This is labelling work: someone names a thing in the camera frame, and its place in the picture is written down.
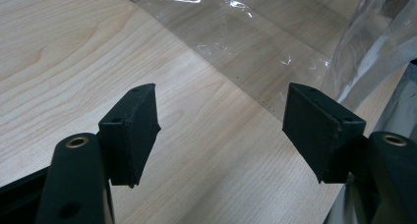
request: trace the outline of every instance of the wooden table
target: wooden table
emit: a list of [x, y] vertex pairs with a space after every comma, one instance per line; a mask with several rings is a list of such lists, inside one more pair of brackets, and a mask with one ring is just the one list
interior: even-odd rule
[[[156, 83], [162, 131], [140, 185], [112, 189], [118, 223], [321, 223], [339, 191], [264, 107], [129, 0], [0, 0], [0, 60], [0, 186]], [[368, 133], [401, 71], [357, 111]]]

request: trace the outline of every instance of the plastic bag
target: plastic bag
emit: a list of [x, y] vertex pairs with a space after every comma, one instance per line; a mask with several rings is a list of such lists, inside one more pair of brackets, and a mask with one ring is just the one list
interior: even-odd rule
[[[320, 88], [353, 109], [395, 68], [415, 58], [415, 0], [393, 1], [138, 0], [137, 4], [282, 119], [290, 82]], [[389, 4], [396, 7], [396, 14], [388, 14]], [[380, 16], [391, 21], [381, 26]]]

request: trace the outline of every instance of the black plastic part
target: black plastic part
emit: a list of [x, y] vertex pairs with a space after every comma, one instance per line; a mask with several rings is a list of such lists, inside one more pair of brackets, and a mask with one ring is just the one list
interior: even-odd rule
[[[394, 145], [389, 139], [406, 145]], [[373, 133], [367, 156], [381, 197], [373, 223], [417, 223], [417, 145], [400, 135]]]
[[107, 183], [96, 135], [61, 140], [55, 147], [36, 223], [113, 223]]
[[353, 199], [353, 206], [358, 222], [362, 223], [359, 220], [364, 220], [364, 223], [372, 223], [372, 219], [380, 203], [380, 196], [368, 189], [368, 187], [363, 186], [357, 179], [354, 179], [350, 186], [351, 198]]
[[112, 185], [133, 188], [141, 180], [160, 131], [154, 88], [145, 84], [129, 90], [98, 124]]
[[33, 223], [48, 167], [0, 189], [0, 223]]
[[345, 183], [366, 122], [320, 91], [290, 84], [283, 131], [319, 182]]

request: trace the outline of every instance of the brass insert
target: brass insert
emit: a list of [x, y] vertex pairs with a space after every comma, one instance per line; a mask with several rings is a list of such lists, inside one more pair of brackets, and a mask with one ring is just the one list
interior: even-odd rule
[[393, 136], [393, 135], [383, 135], [383, 140], [387, 143], [390, 143], [392, 145], [396, 145], [396, 146], [406, 146], [407, 145], [407, 141]]
[[66, 145], [69, 148], [76, 148], [81, 147], [89, 142], [88, 138], [81, 137], [81, 138], [72, 138], [67, 141]]

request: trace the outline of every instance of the wrinkled plastic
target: wrinkled plastic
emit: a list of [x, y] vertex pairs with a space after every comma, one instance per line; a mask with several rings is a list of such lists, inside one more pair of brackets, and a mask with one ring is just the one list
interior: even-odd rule
[[138, 0], [137, 4], [282, 119], [290, 82], [320, 88], [354, 108], [401, 63], [416, 57], [415, 0], [406, 0], [388, 25], [374, 29], [371, 19], [387, 15], [381, 12], [386, 1]]

